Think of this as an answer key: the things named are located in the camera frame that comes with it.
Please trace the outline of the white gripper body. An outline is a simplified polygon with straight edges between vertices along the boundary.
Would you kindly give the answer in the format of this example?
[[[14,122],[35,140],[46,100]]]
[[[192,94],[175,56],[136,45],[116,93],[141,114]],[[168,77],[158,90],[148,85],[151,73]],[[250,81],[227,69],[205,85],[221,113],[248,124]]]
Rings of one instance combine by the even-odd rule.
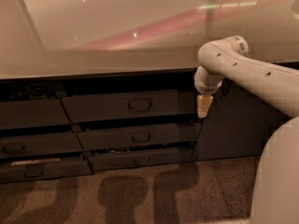
[[[222,84],[222,76],[208,72],[203,66],[199,66],[194,75],[194,86],[206,95],[214,94]]]

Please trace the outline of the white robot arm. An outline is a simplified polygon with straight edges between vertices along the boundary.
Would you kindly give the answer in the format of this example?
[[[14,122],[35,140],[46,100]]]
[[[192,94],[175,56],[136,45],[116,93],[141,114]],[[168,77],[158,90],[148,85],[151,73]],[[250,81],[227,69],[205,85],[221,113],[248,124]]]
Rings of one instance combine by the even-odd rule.
[[[230,36],[203,45],[194,75],[197,114],[207,115],[212,94],[228,78],[290,120],[268,139],[255,178],[250,224],[299,224],[299,72],[247,57],[249,45]]]

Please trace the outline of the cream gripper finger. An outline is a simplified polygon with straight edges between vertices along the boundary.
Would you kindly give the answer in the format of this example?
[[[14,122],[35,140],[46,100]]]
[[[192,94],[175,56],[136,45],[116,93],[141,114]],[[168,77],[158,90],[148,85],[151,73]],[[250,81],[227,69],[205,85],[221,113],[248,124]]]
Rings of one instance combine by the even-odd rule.
[[[213,96],[201,94],[197,96],[197,115],[200,119],[205,118],[213,102]]]

